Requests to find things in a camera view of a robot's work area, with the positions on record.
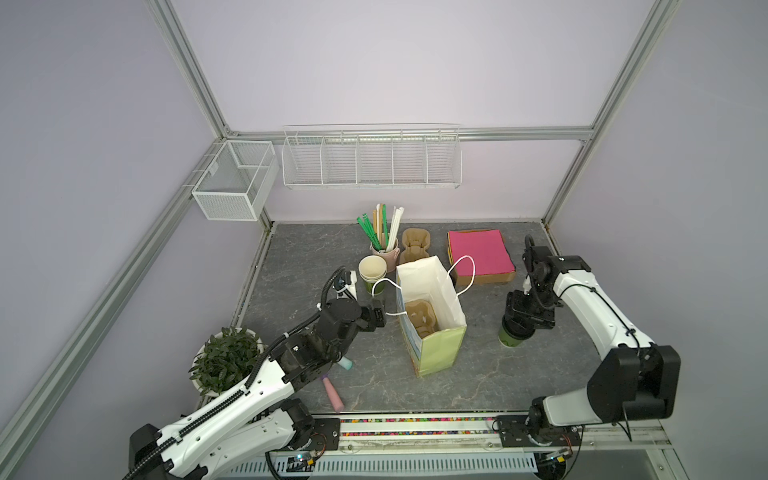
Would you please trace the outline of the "green paper cup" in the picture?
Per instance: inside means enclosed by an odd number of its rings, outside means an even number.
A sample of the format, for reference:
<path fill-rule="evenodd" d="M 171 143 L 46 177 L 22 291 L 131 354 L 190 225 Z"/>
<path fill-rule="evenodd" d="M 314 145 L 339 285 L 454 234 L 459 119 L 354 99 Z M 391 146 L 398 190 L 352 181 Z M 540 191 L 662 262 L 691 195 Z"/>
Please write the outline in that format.
<path fill-rule="evenodd" d="M 506 329 L 504 329 L 503 327 L 501 327 L 500 330 L 499 330 L 498 338 L 499 338 L 500 343 L 503 346 L 508 347 L 508 348 L 517 347 L 518 345 L 520 345 L 525 340 L 525 338 L 521 338 L 519 336 L 516 336 L 516 335 L 510 333 L 509 331 L 507 331 Z"/>

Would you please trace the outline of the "single cardboard cup carrier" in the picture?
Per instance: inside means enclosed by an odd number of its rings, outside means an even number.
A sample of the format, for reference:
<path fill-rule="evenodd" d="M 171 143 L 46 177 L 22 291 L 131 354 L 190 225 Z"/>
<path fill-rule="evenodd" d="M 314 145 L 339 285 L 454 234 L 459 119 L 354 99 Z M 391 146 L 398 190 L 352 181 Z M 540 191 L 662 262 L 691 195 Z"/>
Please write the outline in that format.
<path fill-rule="evenodd" d="M 427 300 L 413 300 L 405 304 L 407 335 L 416 335 L 424 339 L 440 330 L 437 315 L 432 304 Z"/>

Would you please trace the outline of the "painted paper gift bag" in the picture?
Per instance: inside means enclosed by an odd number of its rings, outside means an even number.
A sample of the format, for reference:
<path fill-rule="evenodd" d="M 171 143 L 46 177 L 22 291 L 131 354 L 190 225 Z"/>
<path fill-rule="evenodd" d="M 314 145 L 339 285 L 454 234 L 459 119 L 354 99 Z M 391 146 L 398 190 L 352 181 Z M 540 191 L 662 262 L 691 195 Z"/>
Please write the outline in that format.
<path fill-rule="evenodd" d="M 469 288 L 458 291 L 452 272 L 431 256 L 399 265 L 393 280 L 374 283 L 394 287 L 395 305 L 387 314 L 400 325 L 418 377 L 451 368 L 463 343 L 467 321 L 459 297 Z"/>

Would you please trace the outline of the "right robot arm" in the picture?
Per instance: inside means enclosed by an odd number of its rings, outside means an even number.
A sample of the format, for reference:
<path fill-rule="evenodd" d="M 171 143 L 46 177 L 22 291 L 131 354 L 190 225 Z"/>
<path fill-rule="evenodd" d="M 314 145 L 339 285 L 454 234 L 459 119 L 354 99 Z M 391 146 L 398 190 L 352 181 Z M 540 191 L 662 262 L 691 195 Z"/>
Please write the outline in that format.
<path fill-rule="evenodd" d="M 600 357 L 586 385 L 567 393 L 538 397 L 521 430 L 533 443 L 547 445 L 572 427 L 617 424 L 672 416 L 681 357 L 643 333 L 599 285 L 579 256 L 554 254 L 526 236 L 522 256 L 526 278 L 507 296 L 499 331 L 506 347 L 521 345 L 537 331 L 556 325 L 556 311 L 568 308 Z"/>

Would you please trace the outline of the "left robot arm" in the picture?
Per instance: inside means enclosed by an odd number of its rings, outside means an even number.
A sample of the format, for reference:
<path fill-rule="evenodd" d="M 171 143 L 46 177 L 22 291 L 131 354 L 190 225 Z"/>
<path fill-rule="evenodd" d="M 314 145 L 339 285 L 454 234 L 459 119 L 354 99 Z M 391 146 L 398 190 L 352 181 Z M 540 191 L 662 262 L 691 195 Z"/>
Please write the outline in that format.
<path fill-rule="evenodd" d="M 314 313 L 272 341 L 250 373 L 202 408 L 129 440 L 128 479 L 218 479 L 272 451 L 303 449 L 315 420 L 295 393 L 326 375 L 360 332 L 386 324 L 381 300 L 342 293 L 340 267 L 325 282 Z"/>

